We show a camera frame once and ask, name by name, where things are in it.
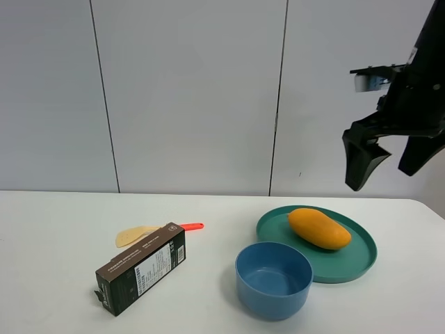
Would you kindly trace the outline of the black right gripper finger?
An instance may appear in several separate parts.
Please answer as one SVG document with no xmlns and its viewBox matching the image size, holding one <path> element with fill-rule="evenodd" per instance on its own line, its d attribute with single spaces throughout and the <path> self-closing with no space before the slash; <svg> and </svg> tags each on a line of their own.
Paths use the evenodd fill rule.
<svg viewBox="0 0 445 334">
<path fill-rule="evenodd" d="M 376 141 L 354 143 L 345 138 L 343 144 L 346 151 L 345 183 L 353 191 L 360 191 L 371 173 L 391 154 Z"/>
</svg>

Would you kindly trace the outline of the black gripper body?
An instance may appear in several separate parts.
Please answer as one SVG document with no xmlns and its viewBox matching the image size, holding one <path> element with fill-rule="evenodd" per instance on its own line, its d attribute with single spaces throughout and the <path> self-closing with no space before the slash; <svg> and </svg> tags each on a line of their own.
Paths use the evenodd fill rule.
<svg viewBox="0 0 445 334">
<path fill-rule="evenodd" d="M 439 135 L 444 129 L 444 2 L 435 1 L 406 67 L 378 100 L 376 112 L 343 133 L 354 143 L 383 136 Z"/>
</svg>

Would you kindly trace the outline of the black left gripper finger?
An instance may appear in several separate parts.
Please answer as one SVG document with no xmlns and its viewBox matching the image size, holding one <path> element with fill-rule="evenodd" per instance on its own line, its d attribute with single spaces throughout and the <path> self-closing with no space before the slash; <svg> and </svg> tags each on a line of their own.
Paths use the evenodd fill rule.
<svg viewBox="0 0 445 334">
<path fill-rule="evenodd" d="M 435 137 L 409 137 L 398 169 L 408 176 L 413 176 L 437 153 L 443 150 L 444 145 L 444 135 Z"/>
</svg>

